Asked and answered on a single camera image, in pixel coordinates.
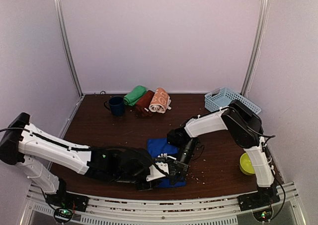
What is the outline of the blue towel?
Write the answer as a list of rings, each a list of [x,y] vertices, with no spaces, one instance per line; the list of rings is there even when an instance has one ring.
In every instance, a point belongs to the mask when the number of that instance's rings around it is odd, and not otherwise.
[[[176,157],[179,149],[173,145],[167,143],[166,138],[161,139],[148,139],[147,140],[147,150],[152,157],[158,157],[162,153],[166,153],[173,157]],[[170,180],[165,178],[161,181],[161,183],[156,188],[178,188],[184,187],[186,185],[186,181],[181,179],[175,185],[170,185]]]

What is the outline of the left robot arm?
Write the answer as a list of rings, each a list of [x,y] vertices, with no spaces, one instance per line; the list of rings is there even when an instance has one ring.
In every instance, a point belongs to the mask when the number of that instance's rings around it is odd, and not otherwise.
[[[29,114],[20,113],[7,128],[1,129],[0,159],[17,167],[60,207],[71,203],[71,195],[65,191],[65,181],[53,175],[40,162],[41,158],[107,183],[150,185],[166,175],[144,149],[75,144],[44,132],[29,119]]]

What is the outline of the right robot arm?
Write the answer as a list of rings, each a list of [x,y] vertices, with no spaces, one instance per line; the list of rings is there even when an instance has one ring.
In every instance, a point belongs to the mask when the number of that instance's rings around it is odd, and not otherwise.
[[[261,118],[238,100],[205,115],[186,120],[167,134],[167,143],[179,148],[178,160],[188,163],[199,136],[217,131],[228,131],[236,145],[248,155],[256,175],[255,202],[265,206],[276,195],[272,157],[267,142],[272,138],[264,134]]]

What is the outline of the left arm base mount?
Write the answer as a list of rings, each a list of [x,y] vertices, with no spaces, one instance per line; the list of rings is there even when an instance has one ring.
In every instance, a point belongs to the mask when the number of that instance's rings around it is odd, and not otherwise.
[[[45,194],[45,202],[53,209],[53,218],[60,224],[66,224],[73,219],[75,212],[85,212],[89,198],[83,195],[66,193],[64,197],[57,194]]]

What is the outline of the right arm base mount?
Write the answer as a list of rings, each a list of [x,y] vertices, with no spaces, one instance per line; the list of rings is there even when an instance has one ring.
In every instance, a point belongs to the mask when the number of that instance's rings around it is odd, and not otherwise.
[[[240,210],[252,210],[253,217],[261,223],[269,222],[274,217],[272,205],[278,202],[280,202],[279,195],[270,196],[260,192],[238,196]]]

